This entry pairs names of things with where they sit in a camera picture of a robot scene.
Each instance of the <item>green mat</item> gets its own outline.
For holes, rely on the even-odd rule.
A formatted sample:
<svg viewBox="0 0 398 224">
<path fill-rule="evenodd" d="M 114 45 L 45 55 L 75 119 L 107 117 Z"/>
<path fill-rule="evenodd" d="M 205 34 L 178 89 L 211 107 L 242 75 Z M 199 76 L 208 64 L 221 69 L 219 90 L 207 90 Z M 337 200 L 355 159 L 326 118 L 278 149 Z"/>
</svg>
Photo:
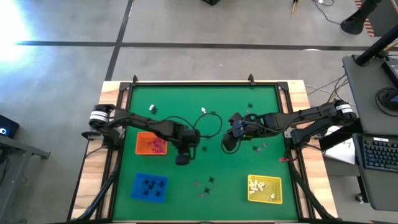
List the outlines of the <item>green mat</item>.
<svg viewBox="0 0 398 224">
<path fill-rule="evenodd" d="M 158 108 L 157 114 L 150 113 L 152 104 Z M 136 155 L 136 136 L 141 130 L 128 128 L 114 220 L 296 220 L 289 168 L 286 162 L 279 162 L 284 156 L 281 134 L 244 141 L 233 155 L 220 148 L 221 138 L 230 128 L 228 118 L 235 112 L 244 115 L 246 110 L 257 114 L 279 111 L 273 86 L 136 86 L 131 112 L 155 120 L 181 116 L 194 123 L 202 107 L 207 112 L 217 112 L 223 118 L 223 128 L 219 135 L 201 139 L 196 159 L 187 166 L 175 165 L 177 150 L 171 144 L 165 156 Z M 213 134 L 219 123 L 217 117 L 205 116 L 197 128 L 202 134 Z M 253 151 L 253 146 L 261 147 L 262 153 Z M 169 178 L 165 203 L 130 198 L 138 172 Z M 249 174 L 281 177 L 283 204 L 249 202 Z M 215 178 L 214 183 L 209 182 L 210 176 Z M 205 187 L 211 189 L 210 194 L 200 198 Z"/>
</svg>

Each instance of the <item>red object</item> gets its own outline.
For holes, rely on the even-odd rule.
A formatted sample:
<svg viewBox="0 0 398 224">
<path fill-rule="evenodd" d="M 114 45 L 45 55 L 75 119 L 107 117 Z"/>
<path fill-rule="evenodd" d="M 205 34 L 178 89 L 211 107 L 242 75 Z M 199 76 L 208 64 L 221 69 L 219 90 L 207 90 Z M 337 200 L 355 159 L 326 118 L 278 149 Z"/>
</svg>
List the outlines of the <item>red object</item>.
<svg viewBox="0 0 398 224">
<path fill-rule="evenodd" d="M 138 155 L 166 155 L 167 141 L 151 132 L 137 134 L 136 154 Z"/>
</svg>

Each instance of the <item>floor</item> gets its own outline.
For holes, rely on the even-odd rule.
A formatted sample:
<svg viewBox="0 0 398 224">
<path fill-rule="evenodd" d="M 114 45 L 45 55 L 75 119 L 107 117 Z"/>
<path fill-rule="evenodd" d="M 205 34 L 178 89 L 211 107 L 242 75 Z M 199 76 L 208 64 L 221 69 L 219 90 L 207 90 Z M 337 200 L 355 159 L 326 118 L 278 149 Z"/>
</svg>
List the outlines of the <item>floor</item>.
<svg viewBox="0 0 398 224">
<path fill-rule="evenodd" d="M 353 0 L 335 1 L 322 7 L 331 20 L 356 10 Z M 243 80 L 252 73 L 320 87 L 344 74 L 343 56 L 377 40 L 365 31 L 345 34 L 310 0 L 300 2 L 291 15 L 288 0 L 221 0 L 213 7 L 200 0 L 1 1 L 0 114 L 21 124 L 17 139 L 52 152 L 30 163 L 9 221 L 67 218 L 87 144 L 80 133 L 104 80 Z M 340 95 L 353 103 L 348 85 Z M 328 94 L 309 98 L 317 106 Z M 397 213 L 353 201 L 353 179 L 330 182 L 342 219 L 398 221 Z"/>
</svg>

